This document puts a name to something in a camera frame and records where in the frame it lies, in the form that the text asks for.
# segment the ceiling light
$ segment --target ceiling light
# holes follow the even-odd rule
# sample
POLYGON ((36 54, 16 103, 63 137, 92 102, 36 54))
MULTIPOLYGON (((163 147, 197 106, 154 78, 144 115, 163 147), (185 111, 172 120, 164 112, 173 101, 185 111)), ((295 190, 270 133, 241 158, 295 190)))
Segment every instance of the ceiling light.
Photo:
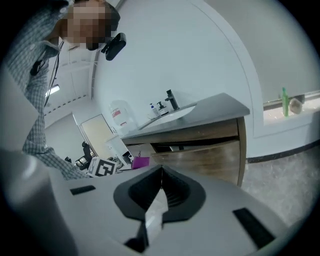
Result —
POLYGON ((49 93, 49 92, 50 92, 50 95, 51 95, 51 94, 53 94, 53 93, 55 93, 55 92, 57 92, 57 91, 59 91, 59 90, 60 90, 59 85, 55 85, 55 86, 53 86, 53 87, 51 88, 51 90, 49 89, 49 90, 46 92, 45 96, 48 97, 48 93, 49 93))

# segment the door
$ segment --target door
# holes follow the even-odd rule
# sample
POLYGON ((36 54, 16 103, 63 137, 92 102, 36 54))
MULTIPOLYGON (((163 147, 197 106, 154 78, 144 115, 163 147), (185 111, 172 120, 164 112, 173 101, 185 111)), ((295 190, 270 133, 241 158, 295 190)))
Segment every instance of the door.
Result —
POLYGON ((104 160, 112 157, 106 141, 115 137, 102 114, 81 124, 82 131, 96 155, 104 160))

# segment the green bottle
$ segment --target green bottle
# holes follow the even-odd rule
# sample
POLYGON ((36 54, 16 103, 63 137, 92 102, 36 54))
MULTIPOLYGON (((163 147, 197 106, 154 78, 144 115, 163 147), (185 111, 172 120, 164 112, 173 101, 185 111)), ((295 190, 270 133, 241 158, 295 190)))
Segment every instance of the green bottle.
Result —
POLYGON ((282 110, 283 115, 287 117, 289 115, 289 98, 286 88, 282 87, 282 110))

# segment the plaid shirt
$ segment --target plaid shirt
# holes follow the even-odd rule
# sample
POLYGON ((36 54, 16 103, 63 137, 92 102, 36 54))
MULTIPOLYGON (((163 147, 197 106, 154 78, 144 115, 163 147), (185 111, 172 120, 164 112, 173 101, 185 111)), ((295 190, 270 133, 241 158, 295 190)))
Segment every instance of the plaid shirt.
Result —
POLYGON ((72 0, 48 1, 46 7, 40 9, 24 25, 4 60, 16 84, 39 112, 24 143, 23 152, 37 157, 49 167, 59 169, 66 180, 89 176, 57 156, 52 147, 46 147, 44 108, 45 94, 49 86, 47 80, 49 58, 57 56, 60 48, 45 38, 52 32, 57 21, 67 13, 70 4, 73 4, 72 0), (44 66, 37 75, 30 75, 34 63, 40 58, 45 61, 44 66))

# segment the cable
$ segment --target cable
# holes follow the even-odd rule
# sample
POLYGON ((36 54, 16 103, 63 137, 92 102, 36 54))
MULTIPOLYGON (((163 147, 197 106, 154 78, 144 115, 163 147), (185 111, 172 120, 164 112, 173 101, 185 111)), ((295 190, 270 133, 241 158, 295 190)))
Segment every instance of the cable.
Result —
MULTIPOLYGON (((60 48, 60 52, 61 52, 61 49, 62 49, 62 46, 64 46, 64 41, 62 41, 59 45, 59 48, 60 48)), ((54 85, 54 82, 55 82, 55 79, 56 79, 56 75, 57 75, 57 71, 58 71, 58 68, 59 68, 59 55, 60 55, 60 52, 58 53, 56 59, 55 59, 55 62, 54 62, 54 66, 53 66, 53 70, 52 70, 52 74, 51 74, 51 78, 50 78, 50 82, 49 82, 49 90, 48 90, 48 95, 45 99, 45 103, 44 103, 44 107, 46 107, 47 103, 48 103, 48 100, 49 100, 49 97, 50 97, 50 93, 51 93, 51 89, 54 85)))

